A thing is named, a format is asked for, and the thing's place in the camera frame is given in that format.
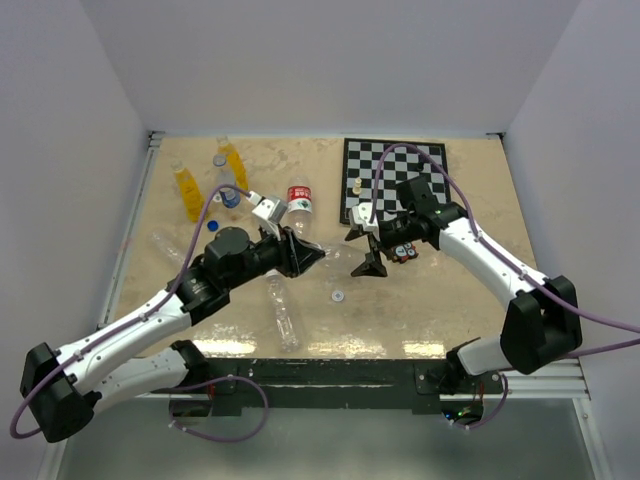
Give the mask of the yellow tea bottle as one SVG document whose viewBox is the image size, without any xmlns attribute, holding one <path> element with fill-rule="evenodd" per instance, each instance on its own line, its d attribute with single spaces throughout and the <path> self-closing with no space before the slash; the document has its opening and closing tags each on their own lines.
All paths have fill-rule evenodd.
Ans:
<svg viewBox="0 0 640 480">
<path fill-rule="evenodd" d="M 218 153 L 226 156 L 227 163 L 235 175 L 237 185 L 241 189 L 248 191 L 249 185 L 246 168 L 237 148 L 226 135 L 217 137 L 216 141 Z"/>
</svg>

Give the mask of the clear bottle white cap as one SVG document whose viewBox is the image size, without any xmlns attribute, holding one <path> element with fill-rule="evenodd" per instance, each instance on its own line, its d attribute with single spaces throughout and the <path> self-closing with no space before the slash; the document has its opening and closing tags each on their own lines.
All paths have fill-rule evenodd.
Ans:
<svg viewBox="0 0 640 480">
<path fill-rule="evenodd" d="M 364 260 L 365 253 L 345 243 L 327 243 L 322 245 L 325 256 L 318 266 L 334 276 L 347 276 Z"/>
</svg>

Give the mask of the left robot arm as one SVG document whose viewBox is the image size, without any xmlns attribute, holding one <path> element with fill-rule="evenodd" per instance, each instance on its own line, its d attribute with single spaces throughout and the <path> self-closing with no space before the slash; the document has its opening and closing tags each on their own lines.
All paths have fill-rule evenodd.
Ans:
<svg viewBox="0 0 640 480">
<path fill-rule="evenodd" d="M 141 393 L 200 390 L 207 380 L 203 355 L 191 342 L 151 358 L 140 352 L 197 325 L 230 302 L 230 293 L 275 270 L 288 278 L 324 257 L 320 246 L 288 227 L 257 242 L 239 227 L 220 230 L 203 254 L 146 304 L 81 340 L 52 348 L 42 342 L 25 358 L 18 411 L 31 412 L 35 434 L 57 443 L 82 430 L 98 412 Z"/>
</svg>

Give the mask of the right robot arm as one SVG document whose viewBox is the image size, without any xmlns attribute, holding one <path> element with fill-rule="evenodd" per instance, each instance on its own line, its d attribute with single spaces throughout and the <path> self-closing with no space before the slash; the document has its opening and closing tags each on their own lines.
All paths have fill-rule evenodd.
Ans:
<svg viewBox="0 0 640 480">
<path fill-rule="evenodd" d="M 489 371 L 531 374 L 581 346 L 571 281 L 550 278 L 518 260 L 462 206 L 439 202 L 425 178 L 404 181 L 396 191 L 402 209 L 391 220 L 378 220 L 371 202 L 351 208 L 347 238 L 364 236 L 370 248 L 353 276 L 386 276 L 383 258 L 398 246 L 421 241 L 464 266 L 505 309 L 499 336 L 473 339 L 448 352 L 445 379 L 452 390 L 469 392 Z"/>
</svg>

